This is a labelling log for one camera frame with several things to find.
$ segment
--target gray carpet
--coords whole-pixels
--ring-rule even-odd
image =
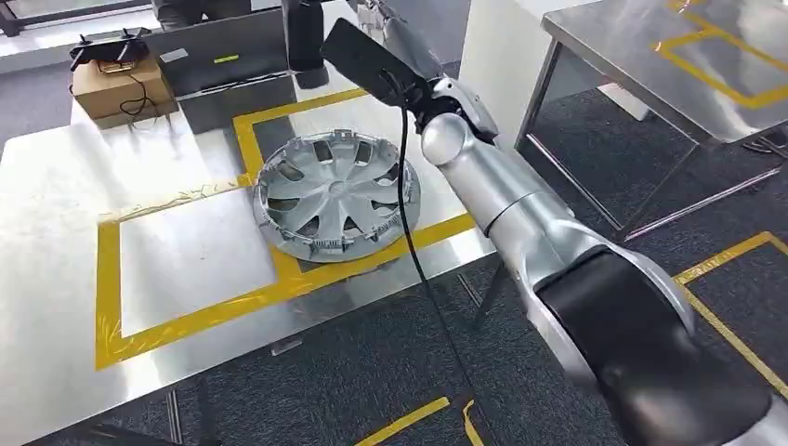
[[[68,63],[0,74],[0,156],[11,138],[69,124],[71,80]]]

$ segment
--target metal table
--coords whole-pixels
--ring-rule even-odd
[[[619,240],[659,228],[781,172],[782,164],[636,229],[665,185],[697,152],[759,138],[788,121],[788,10],[782,5],[762,0],[602,0],[549,12],[542,24],[553,41],[520,134],[616,228]],[[694,142],[624,223],[533,134],[558,60],[572,53]],[[780,147],[772,149],[785,158]]]
[[[336,17],[355,19],[344,2],[325,6],[326,30]],[[237,117],[233,129],[194,135],[179,112],[104,131],[81,122],[6,144],[0,444],[38,439],[418,283],[403,243],[314,269],[271,251],[256,226],[247,174],[287,132],[400,139],[397,109],[362,92],[337,94],[353,85],[327,68],[316,89],[287,77],[232,90],[263,100],[285,85],[298,101]],[[192,105],[182,105],[188,115]],[[425,204],[415,238],[428,245],[419,253],[426,273],[492,253],[422,157],[419,137],[409,144]]]

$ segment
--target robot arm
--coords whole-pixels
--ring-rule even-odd
[[[522,157],[498,148],[478,97],[343,20],[323,55],[415,115],[425,157],[495,244],[529,321],[570,379],[601,393],[629,444],[788,444],[784,402],[694,343],[691,308],[664,270],[577,221]]]

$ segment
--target black cable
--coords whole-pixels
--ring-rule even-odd
[[[139,79],[134,77],[133,74],[127,74],[127,76],[130,77],[132,80],[134,80],[134,82],[139,84],[139,86],[142,88],[142,97],[137,99],[124,100],[123,102],[121,102],[119,107],[121,109],[121,112],[136,118],[137,116],[139,116],[140,113],[142,113],[143,110],[145,110],[145,106],[148,105],[148,102],[150,102],[153,105],[153,108],[156,107],[156,103],[153,101],[153,99],[148,97],[148,88],[145,87],[145,84],[140,82]],[[135,111],[129,111],[125,108],[126,104],[133,104],[137,102],[141,102],[141,103],[139,104],[139,108],[137,108]]]
[[[473,399],[476,398],[477,392],[476,389],[473,387],[473,383],[470,381],[470,377],[468,376],[466,366],[463,364],[462,360],[460,359],[460,353],[457,350],[457,346],[454,344],[452,339],[452,335],[449,332],[449,326],[446,323],[446,320],[443,318],[443,313],[440,312],[440,307],[438,306],[438,301],[435,299],[435,296],[432,294],[432,289],[429,287],[429,280],[427,279],[427,275],[424,273],[424,269],[421,267],[421,262],[419,262],[418,255],[416,254],[416,250],[414,247],[413,237],[411,236],[411,230],[408,226],[408,217],[405,215],[405,200],[404,200],[404,177],[405,177],[405,149],[408,147],[408,110],[406,108],[406,98],[405,92],[402,89],[399,81],[397,78],[394,77],[393,74],[387,71],[383,71],[383,74],[386,75],[387,81],[391,84],[394,90],[397,93],[397,97],[400,99],[400,109],[402,110],[402,139],[400,143],[400,164],[397,166],[397,198],[399,201],[399,208],[400,208],[400,216],[402,218],[402,228],[405,232],[405,240],[408,242],[408,250],[411,252],[411,258],[414,261],[414,266],[416,268],[416,272],[418,272],[419,279],[421,279],[422,287],[424,288],[424,294],[427,298],[432,302],[432,306],[435,309],[435,313],[438,315],[438,319],[440,320],[440,327],[443,329],[443,334],[446,337],[446,340],[449,343],[449,347],[452,350],[452,354],[454,355],[454,360],[457,361],[457,364],[460,366],[460,372],[462,372],[463,379],[465,380],[467,386],[470,388],[471,395]],[[495,444],[501,444],[498,439],[495,437],[493,433],[493,426],[488,421],[487,415],[484,412],[482,407],[481,401],[476,401],[477,407],[479,407],[479,414],[481,414],[481,418],[484,420],[484,423],[487,425],[487,428],[492,436],[493,442]]]
[[[134,77],[134,75],[131,74],[131,73],[127,73],[126,75],[128,77],[130,77],[132,80],[134,80],[134,82],[139,84],[139,86],[142,88],[142,96],[140,98],[137,98],[137,99],[124,100],[123,102],[120,103],[120,105],[118,107],[120,108],[121,112],[123,112],[124,114],[127,114],[128,116],[131,116],[131,126],[133,128],[135,128],[135,129],[137,129],[137,119],[142,114],[142,112],[145,111],[145,107],[147,106],[147,104],[149,102],[153,106],[153,124],[151,125],[151,128],[153,128],[156,125],[156,122],[159,120],[159,107],[158,107],[158,105],[156,104],[156,102],[153,99],[148,97],[148,88],[145,87],[144,83],[140,82],[139,79]],[[138,109],[133,110],[133,111],[129,111],[129,110],[127,110],[125,108],[126,104],[133,104],[133,103],[136,103],[136,102],[140,102]]]

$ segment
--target yellow tape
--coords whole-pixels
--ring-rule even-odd
[[[246,172],[252,175],[252,177],[256,177],[260,169],[263,168],[263,157],[260,154],[260,148],[257,144],[257,138],[255,137],[255,124],[289,116],[294,113],[317,109],[326,105],[336,104],[337,102],[343,102],[349,99],[360,98],[366,94],[366,91],[356,88],[334,93],[333,95],[282,105],[281,107],[257,111],[232,118],[232,124],[235,127],[238,145],[241,147],[241,157]]]
[[[706,319],[712,327],[717,330],[722,337],[728,341],[729,344],[736,348],[744,358],[749,362],[759,373],[763,375],[766,380],[777,389],[778,392],[782,395],[783,398],[788,400],[788,386],[785,385],[785,382],[780,379],[777,374],[774,373],[758,356],[749,348],[744,341],[742,341],[737,335],[733,333],[732,330],[728,328],[728,326],[722,322],[713,312],[710,310],[706,305],[701,302],[698,297],[696,297],[686,286],[681,285],[684,288],[684,292],[687,294],[687,300],[692,306],[695,308],[695,311],[701,314],[704,319]]]
[[[96,269],[96,368],[114,363],[112,344],[121,337],[121,228],[98,224]]]
[[[783,254],[788,256],[788,245],[786,245],[782,240],[775,237],[771,232],[765,232],[768,235],[768,240],[771,244],[774,245],[777,249],[779,249]]]
[[[468,215],[457,216],[443,221],[429,228],[414,232],[414,245],[423,248],[452,237],[456,234],[476,227],[473,219]],[[113,236],[116,244],[120,243],[119,231]],[[97,320],[115,327],[111,332],[97,330],[96,366],[103,368],[118,361],[133,358],[154,348],[175,342],[183,337],[201,332],[207,328],[230,321],[251,311],[264,308],[290,300],[300,295],[305,295],[323,286],[337,282],[350,276],[367,272],[388,261],[394,260],[408,252],[407,242],[403,239],[393,243],[387,249],[371,256],[363,257],[351,262],[326,265],[311,271],[301,273],[297,261],[276,249],[271,248],[274,267],[277,271],[277,282],[258,290],[233,297],[211,307],[202,308],[193,313],[181,316],[172,321],[156,325],[142,332],[127,337],[120,336],[120,310],[106,311],[105,308],[120,308],[120,250],[99,249],[98,271],[103,274],[105,269],[117,265],[117,274],[113,276],[99,275],[99,282],[103,283],[108,291],[113,293],[97,293]]]
[[[761,232],[760,234],[752,237],[750,239],[745,240],[744,242],[738,243],[730,248],[726,249],[725,251],[710,257],[707,260],[695,265],[694,267],[685,270],[684,272],[677,274],[674,277],[674,280],[679,284],[685,285],[699,277],[703,276],[703,274],[711,271],[712,269],[721,267],[726,263],[730,262],[734,258],[746,254],[749,251],[756,249],[758,246],[768,243],[774,239],[774,236],[771,235],[769,232]]]
[[[433,413],[447,407],[449,405],[449,399],[446,397],[438,398],[430,402],[428,405],[423,406],[415,411],[408,413],[407,415],[403,416],[399,420],[391,423],[390,425],[378,430],[370,437],[363,439],[356,443],[356,446],[375,446],[375,444],[380,444],[381,442],[385,441],[389,437],[393,436],[394,434],[400,432],[407,426],[415,424],[416,422],[427,418],[428,416],[432,415]]]
[[[722,322],[711,309],[709,309],[701,299],[695,296],[689,288],[687,288],[687,283],[698,279],[699,277],[703,276],[703,274],[708,273],[709,271],[719,268],[726,263],[730,262],[736,257],[743,256],[744,254],[756,249],[759,246],[762,246],[766,243],[772,243],[774,246],[777,247],[783,254],[788,256],[788,245],[786,245],[782,240],[775,237],[771,232],[764,231],[757,234],[755,237],[745,240],[744,242],[738,243],[730,248],[726,249],[725,251],[712,256],[711,258],[704,260],[703,262],[695,265],[694,267],[685,270],[684,272],[676,275],[673,279],[684,289],[684,293],[687,295],[687,300],[695,308],[704,319],[706,319],[718,333],[728,341],[729,344],[736,351],[739,352],[746,360],[750,363],[758,372],[763,375],[766,380],[777,389],[780,394],[788,400],[788,386],[785,385],[785,382],[780,379],[777,374],[774,373],[758,356],[749,348],[744,341],[742,341],[736,334],[733,333],[732,330],[728,328],[728,326]]]
[[[133,358],[154,348],[175,342],[249,312],[310,293],[348,277],[363,274],[408,252],[407,243],[404,240],[399,240],[387,249],[371,256],[351,262],[325,265],[302,273],[295,258],[271,248],[270,254],[277,275],[276,283],[233,297],[214,306],[200,309],[142,332],[127,337],[121,336],[119,250],[119,225],[121,222],[202,200],[219,193],[251,186],[256,176],[253,173],[256,173],[263,164],[253,130],[254,123],[262,121],[255,120],[275,119],[293,112],[311,110],[343,100],[357,98],[365,94],[363,90],[350,90],[269,111],[240,116],[234,119],[233,122],[236,126],[239,144],[241,145],[244,166],[248,170],[247,174],[238,176],[235,183],[227,182],[203,186],[198,190],[181,193],[169,201],[161,201],[148,206],[138,206],[116,215],[105,216],[105,221],[102,225],[106,224],[108,226],[105,227],[105,232],[102,232],[102,226],[99,225],[97,259],[98,283],[100,285],[97,290],[96,311],[97,368],[100,369],[116,362]],[[110,227],[114,228],[114,230],[107,232],[106,228]],[[415,231],[413,235],[414,245],[417,248],[430,246],[475,227],[476,224],[469,215],[457,216],[429,228]]]
[[[230,192],[237,189],[246,188],[252,185],[248,175],[238,175],[235,181],[222,181],[213,184],[203,184],[199,189],[186,190],[179,192],[175,197],[160,200],[146,205],[137,205],[117,213],[109,213],[100,216],[103,221],[124,222],[133,218],[147,216],[166,209],[181,206],[182,204],[193,203],[205,198],[213,197],[220,193]]]
[[[723,81],[704,72],[702,69],[692,65],[688,61],[674,54],[672,50],[677,46],[683,46],[709,38],[719,38],[728,42],[730,45],[738,47],[741,51],[748,52],[754,55],[755,57],[764,60],[767,64],[777,68],[778,70],[783,70],[788,72],[788,63],[785,63],[779,59],[775,59],[769,54],[753,46],[750,46],[749,44],[745,43],[743,40],[739,39],[735,35],[728,33],[722,28],[703,19],[701,16],[691,12],[687,12],[686,8],[691,6],[692,4],[693,2],[691,0],[688,0],[686,2],[671,1],[668,3],[668,7],[677,11],[681,15],[681,17],[701,27],[701,30],[696,33],[688,33],[688,34],[680,35],[679,37],[667,39],[665,41],[656,44],[654,46],[654,49],[660,55],[662,55],[665,59],[672,62],[678,68],[681,68],[685,72],[688,72],[689,74],[696,77],[698,80],[704,82],[705,84],[725,94],[726,96],[731,98],[734,102],[743,105],[744,107],[748,107],[751,109],[758,109],[758,108],[766,107],[772,104],[773,102],[785,100],[786,98],[788,98],[788,85],[772,88],[770,90],[759,93],[755,96],[746,96],[743,93],[736,90],[735,88],[732,88],[731,86],[725,84]]]
[[[232,56],[226,56],[224,58],[214,59],[214,63],[224,63],[229,62],[231,60],[238,60],[241,56],[237,54],[233,54]]]
[[[473,405],[473,400],[469,401],[468,404],[466,404],[465,409],[463,409],[463,416],[465,417],[466,435],[473,446],[484,446],[484,443],[481,441],[481,437],[479,436],[479,432],[477,432],[476,428],[473,427],[473,423],[471,423],[470,416],[468,415],[468,410],[472,405]]]

